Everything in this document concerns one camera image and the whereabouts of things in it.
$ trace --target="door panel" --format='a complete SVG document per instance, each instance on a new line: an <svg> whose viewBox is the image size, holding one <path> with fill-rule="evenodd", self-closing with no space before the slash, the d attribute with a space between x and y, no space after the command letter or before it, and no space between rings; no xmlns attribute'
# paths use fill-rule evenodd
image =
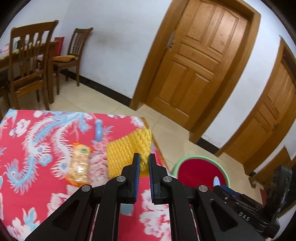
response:
<svg viewBox="0 0 296 241"><path fill-rule="evenodd" d="M223 81L247 20L208 0L189 0L146 104L190 130Z"/></svg>
<svg viewBox="0 0 296 241"><path fill-rule="evenodd" d="M244 164L260 149L279 125L285 124L283 116L293 106L295 100L296 88L292 77L282 62L262 105L249 125L225 153Z"/></svg>

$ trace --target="yellow cushion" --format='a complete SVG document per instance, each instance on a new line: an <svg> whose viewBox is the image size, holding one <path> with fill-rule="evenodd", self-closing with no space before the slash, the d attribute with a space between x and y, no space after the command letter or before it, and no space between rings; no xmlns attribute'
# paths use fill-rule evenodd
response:
<svg viewBox="0 0 296 241"><path fill-rule="evenodd" d="M60 61L60 62L69 62L71 59L74 59L74 55L64 55L64 56L56 56L52 57L53 61Z"/></svg>

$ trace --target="tiled floor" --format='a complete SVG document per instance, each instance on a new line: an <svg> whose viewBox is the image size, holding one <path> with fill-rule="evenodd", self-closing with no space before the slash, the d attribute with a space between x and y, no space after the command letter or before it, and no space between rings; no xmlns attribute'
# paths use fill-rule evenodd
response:
<svg viewBox="0 0 296 241"><path fill-rule="evenodd" d="M189 155L209 157L224 168L229 176L232 189L262 203L259 185L256 189L252 189L248 177L244 174L243 166L230 156L222 154L220 158L217 158L191 143L188 140L189 132L187 130L148 106L143 105L138 111L134 111L83 84L77 87L76 82L71 79L66 82L63 77L61 75L60 95L54 97L55 102L50 105L51 110L145 117L166 159L169 170L172 170L179 160ZM19 105L24 110L45 110L43 100L38 103L35 93L19 99ZM4 109L3 101L0 102L0 108Z"/></svg>

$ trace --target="dining table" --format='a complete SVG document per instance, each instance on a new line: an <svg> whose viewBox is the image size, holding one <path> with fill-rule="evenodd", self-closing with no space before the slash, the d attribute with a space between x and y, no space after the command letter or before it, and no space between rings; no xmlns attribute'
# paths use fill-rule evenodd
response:
<svg viewBox="0 0 296 241"><path fill-rule="evenodd" d="M54 56L54 50L56 44L58 44L59 41L51 41L49 43L49 52L48 52L48 61L47 61L47 92L48 92L48 101L50 104L54 102L54 84L53 84L53 59ZM45 44L40 45L39 53L40 55L44 54L46 51ZM12 61L17 62L19 59L19 53L18 50L13 51ZM0 56L0 72L4 71L9 68L9 53L2 54Z"/></svg>
<svg viewBox="0 0 296 241"><path fill-rule="evenodd" d="M88 180L96 187L110 180L108 143L143 127L135 116L9 109L0 123L0 220L10 235L24 241L78 189L65 179L74 142L92 148ZM154 138L151 153L166 167ZM121 205L118 226L118 241L171 241L168 204L152 203L149 175L140 176L137 202Z"/></svg>

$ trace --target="black baseboard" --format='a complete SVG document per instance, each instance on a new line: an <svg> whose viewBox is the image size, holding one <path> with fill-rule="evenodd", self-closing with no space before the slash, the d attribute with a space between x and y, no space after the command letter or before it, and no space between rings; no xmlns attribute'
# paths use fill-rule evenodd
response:
<svg viewBox="0 0 296 241"><path fill-rule="evenodd" d="M214 146L212 143L209 143L203 138L200 138L195 144L212 154L216 154L220 150L218 147Z"/></svg>
<svg viewBox="0 0 296 241"><path fill-rule="evenodd" d="M65 70L62 70L61 71L61 74L65 75L65 76L68 76L69 78L75 80L76 79L76 73L73 73L71 71L67 71L66 69ZM97 82L94 82L93 80L90 80L88 78L85 78L83 76L80 75L80 83L81 84L84 84L116 101L118 101L119 103L121 104L124 104L126 105L127 107L129 107L130 103L131 103L131 98L128 98L126 97L125 95L123 94L120 94L104 85L101 85Z"/></svg>

